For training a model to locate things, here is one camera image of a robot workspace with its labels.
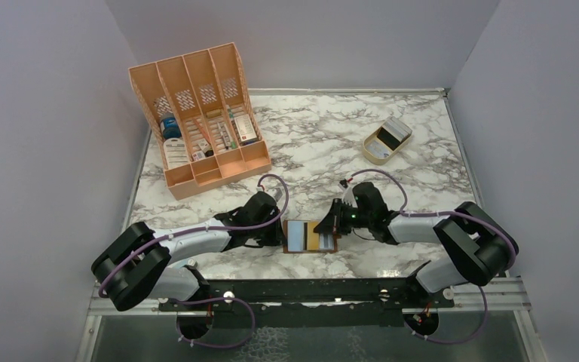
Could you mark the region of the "brown leather card holder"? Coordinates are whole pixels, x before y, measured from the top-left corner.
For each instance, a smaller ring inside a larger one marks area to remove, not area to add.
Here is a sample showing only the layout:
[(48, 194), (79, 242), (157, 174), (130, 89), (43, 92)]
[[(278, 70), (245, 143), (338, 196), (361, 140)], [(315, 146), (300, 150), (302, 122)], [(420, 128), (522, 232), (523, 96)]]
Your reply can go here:
[(284, 253), (335, 253), (338, 237), (314, 231), (316, 221), (286, 220), (283, 222)]

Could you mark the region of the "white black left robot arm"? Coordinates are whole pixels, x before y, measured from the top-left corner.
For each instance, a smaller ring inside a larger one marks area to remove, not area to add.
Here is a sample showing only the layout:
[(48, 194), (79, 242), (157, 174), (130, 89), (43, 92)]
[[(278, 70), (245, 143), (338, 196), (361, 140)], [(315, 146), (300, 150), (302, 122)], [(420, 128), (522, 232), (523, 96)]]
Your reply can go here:
[(144, 222), (123, 231), (93, 262), (90, 270), (118, 311), (134, 308), (144, 299), (179, 300), (195, 310), (206, 302), (209, 284), (193, 267), (173, 268), (205, 253), (243, 247), (250, 240), (260, 245), (283, 241), (277, 203), (280, 190), (259, 191), (242, 207), (219, 213), (206, 222), (174, 229), (160, 237)]

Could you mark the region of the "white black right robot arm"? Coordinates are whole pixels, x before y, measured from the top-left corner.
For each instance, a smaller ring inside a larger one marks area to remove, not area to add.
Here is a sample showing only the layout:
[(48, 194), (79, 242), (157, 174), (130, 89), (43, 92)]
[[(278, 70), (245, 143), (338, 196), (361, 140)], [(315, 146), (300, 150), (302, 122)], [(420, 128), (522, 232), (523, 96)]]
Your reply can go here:
[(443, 246), (446, 256), (425, 262), (406, 279), (406, 300), (416, 307), (455, 285), (487, 285), (515, 263), (519, 252), (514, 239), (472, 201), (437, 213), (395, 211), (371, 182), (360, 183), (347, 189), (343, 198), (334, 199), (314, 232), (340, 236), (355, 229), (366, 229), (383, 244)]

